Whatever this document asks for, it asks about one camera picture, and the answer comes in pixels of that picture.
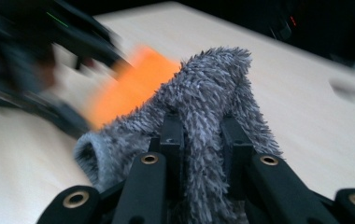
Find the fuzzy sock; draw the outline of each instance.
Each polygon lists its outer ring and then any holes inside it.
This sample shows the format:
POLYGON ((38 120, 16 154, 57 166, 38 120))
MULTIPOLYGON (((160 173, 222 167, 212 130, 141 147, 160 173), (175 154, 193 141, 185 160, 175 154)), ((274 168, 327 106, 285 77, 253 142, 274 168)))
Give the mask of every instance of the fuzzy sock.
POLYGON ((257 152, 281 154, 251 93, 249 55, 240 48, 194 55, 141 107, 99 132, 84 134, 74 156, 94 187, 102 192, 125 179, 134 157, 160 134, 164 114, 177 111, 187 136, 188 179, 185 199, 169 206, 170 223, 247 223, 244 202, 226 197, 222 118, 232 114, 257 152))

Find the gray fuzzy fabric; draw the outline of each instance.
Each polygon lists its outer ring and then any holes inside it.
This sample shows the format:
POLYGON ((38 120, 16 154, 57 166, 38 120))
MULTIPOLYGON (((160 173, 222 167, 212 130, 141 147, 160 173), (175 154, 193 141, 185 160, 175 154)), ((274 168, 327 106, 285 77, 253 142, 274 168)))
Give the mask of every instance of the gray fuzzy fabric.
POLYGON ((177 111, 187 138, 188 180, 185 200, 169 204, 170 223, 247 223, 244 202, 225 196, 223 116, 236 118, 257 152, 281 154, 251 93, 246 78, 250 62, 250 53, 240 48, 210 49, 191 57, 140 108, 98 133, 84 134, 75 159, 102 192, 127 177, 134 157, 160 134, 165 112, 177 111))

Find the orange object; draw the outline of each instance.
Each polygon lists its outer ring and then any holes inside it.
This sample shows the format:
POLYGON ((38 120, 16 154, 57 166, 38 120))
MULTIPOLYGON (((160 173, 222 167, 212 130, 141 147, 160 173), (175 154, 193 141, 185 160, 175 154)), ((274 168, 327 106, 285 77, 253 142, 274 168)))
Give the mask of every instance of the orange object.
POLYGON ((117 73, 91 99, 85 117, 94 130, 103 128, 117 116, 129 114, 142 106, 179 70, 180 63, 171 61, 148 47, 135 51, 129 65, 117 64, 117 73))

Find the white table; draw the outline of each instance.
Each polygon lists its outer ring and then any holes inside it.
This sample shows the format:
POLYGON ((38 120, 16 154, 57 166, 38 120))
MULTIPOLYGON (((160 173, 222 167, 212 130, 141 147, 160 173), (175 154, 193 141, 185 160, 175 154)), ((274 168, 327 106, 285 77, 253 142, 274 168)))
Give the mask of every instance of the white table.
MULTIPOLYGON (((355 188, 354 70, 173 2, 96 19, 118 35, 125 56, 140 45, 173 60, 219 46, 249 49, 253 93, 287 163, 329 198, 355 188), (354 95, 340 97, 331 83, 354 95)), ((60 48, 58 62, 56 92, 79 111, 111 78, 104 67, 77 74, 66 66, 71 55, 60 48)), ((34 223, 59 192, 90 185, 73 160, 74 145, 43 119, 0 109, 0 223, 34 223)))

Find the black mount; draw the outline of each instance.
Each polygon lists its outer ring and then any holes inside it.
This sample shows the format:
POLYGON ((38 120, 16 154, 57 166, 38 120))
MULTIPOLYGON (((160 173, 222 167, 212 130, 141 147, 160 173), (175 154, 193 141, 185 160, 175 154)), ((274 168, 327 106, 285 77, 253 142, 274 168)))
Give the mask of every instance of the black mount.
MULTIPOLYGON (((256 153, 233 117, 223 119, 221 131, 228 197, 245 200, 251 224, 355 223, 355 189, 341 189, 329 200, 310 190, 281 158, 256 153)), ((85 186, 66 189, 37 223, 166 223, 166 201, 183 197, 184 167, 183 125, 176 114, 167 114, 160 138, 135 157, 125 181, 101 194, 85 186)))

